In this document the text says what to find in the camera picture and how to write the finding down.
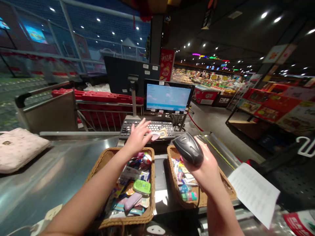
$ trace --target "wicker basket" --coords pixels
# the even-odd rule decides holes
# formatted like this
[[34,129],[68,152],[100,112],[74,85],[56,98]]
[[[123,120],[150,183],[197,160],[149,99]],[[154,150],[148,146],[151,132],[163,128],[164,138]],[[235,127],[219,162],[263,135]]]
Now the wicker basket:
[[[180,192],[179,192],[179,187],[177,184],[177,177],[175,176],[175,172],[174,172],[174,167],[173,167],[173,162],[172,162],[172,158],[179,160],[180,159],[180,154],[177,151],[177,149],[175,148],[174,145],[170,145],[167,148],[167,153],[168,153],[168,164],[169,164],[169,168],[170,171],[172,173],[172,175],[170,175],[170,179],[171,179],[171,186],[172,186],[172,191],[173,191],[173,195],[174,198],[177,202],[180,203],[180,205],[184,208],[190,209],[190,208],[198,208],[198,207],[206,207],[207,206],[207,200],[208,197],[204,192],[200,192],[200,196],[199,196],[199,190],[198,190],[198,186],[192,187],[192,191],[197,193],[197,197],[200,197],[200,201],[199,201],[199,205],[198,205],[198,198],[196,201],[188,201],[185,202],[182,200]],[[219,168],[220,170],[220,174],[221,174],[221,179],[225,185],[226,190],[228,191],[229,195],[230,195],[230,199],[231,201],[236,200],[236,192],[235,189],[233,188],[233,186],[230,184],[229,180],[227,179],[227,177],[224,175],[224,173],[222,172],[222,170]]]
[[[102,152],[97,162],[95,163],[93,169],[91,170],[87,180],[89,181],[100,169],[102,169],[109,160],[120,150],[121,148],[113,147],[108,148]],[[151,194],[150,194],[150,206],[145,210],[141,216],[129,216],[124,218],[113,218],[105,219],[99,225],[99,229],[108,226],[120,226],[120,225],[136,225],[136,224],[146,224],[150,222],[153,218],[153,212],[155,210],[155,169],[154,169],[154,150],[150,147],[145,147],[142,152],[147,152],[152,157],[151,164]]]

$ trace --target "hand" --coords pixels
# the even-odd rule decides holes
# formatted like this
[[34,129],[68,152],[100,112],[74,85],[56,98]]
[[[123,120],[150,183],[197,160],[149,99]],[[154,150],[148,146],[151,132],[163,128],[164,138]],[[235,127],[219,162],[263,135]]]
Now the hand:
[[203,163],[199,167],[195,167],[184,161],[187,170],[194,176],[202,190],[207,194],[212,193],[218,186],[222,185],[221,175],[217,160],[210,152],[207,145],[195,137],[203,152]]
[[148,125],[151,121],[145,122],[145,118],[135,127],[134,124],[131,126],[131,134],[123,147],[129,154],[133,157],[135,154],[140,152],[143,147],[147,144],[152,138],[151,130],[148,128]]

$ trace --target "keyboard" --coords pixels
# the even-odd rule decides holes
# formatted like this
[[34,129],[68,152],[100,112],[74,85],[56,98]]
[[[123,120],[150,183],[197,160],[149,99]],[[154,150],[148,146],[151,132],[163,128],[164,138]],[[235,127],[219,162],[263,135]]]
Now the keyboard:
[[[127,120],[125,119],[121,131],[119,134],[119,139],[127,140],[130,136],[131,126],[135,124],[135,127],[140,123],[141,120]],[[174,139],[176,138],[173,124],[171,122],[163,122],[163,121],[151,121],[148,125],[148,128],[152,130],[152,132],[158,132],[160,129],[165,128],[167,132],[167,137],[163,139]]]

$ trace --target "pink handbag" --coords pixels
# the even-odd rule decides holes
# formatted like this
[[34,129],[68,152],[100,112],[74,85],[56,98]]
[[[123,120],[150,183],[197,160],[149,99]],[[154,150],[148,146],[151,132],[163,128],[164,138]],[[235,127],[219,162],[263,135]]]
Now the pink handbag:
[[0,131],[0,173],[17,171],[45,150],[50,141],[38,137],[26,129]]

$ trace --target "barcode scanner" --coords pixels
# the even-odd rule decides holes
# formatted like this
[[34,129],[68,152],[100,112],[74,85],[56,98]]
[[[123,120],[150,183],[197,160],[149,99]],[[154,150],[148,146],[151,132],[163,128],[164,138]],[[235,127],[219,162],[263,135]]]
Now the barcode scanner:
[[190,133],[184,133],[173,139],[173,144],[187,162],[194,166],[200,166],[203,162],[203,152],[197,141]]

